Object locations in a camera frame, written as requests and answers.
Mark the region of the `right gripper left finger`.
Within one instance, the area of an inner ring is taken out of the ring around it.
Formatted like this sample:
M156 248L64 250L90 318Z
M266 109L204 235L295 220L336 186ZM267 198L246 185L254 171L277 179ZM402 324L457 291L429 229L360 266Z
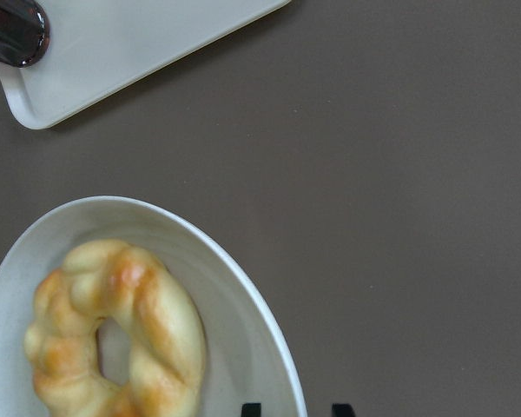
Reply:
M241 406L241 417L261 417L261 404L248 402Z

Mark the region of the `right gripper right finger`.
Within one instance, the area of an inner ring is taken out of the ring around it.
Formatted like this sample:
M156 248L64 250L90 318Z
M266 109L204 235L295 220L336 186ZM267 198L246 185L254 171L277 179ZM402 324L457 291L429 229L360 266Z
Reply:
M333 403L331 408L332 417L355 417L353 406L349 403Z

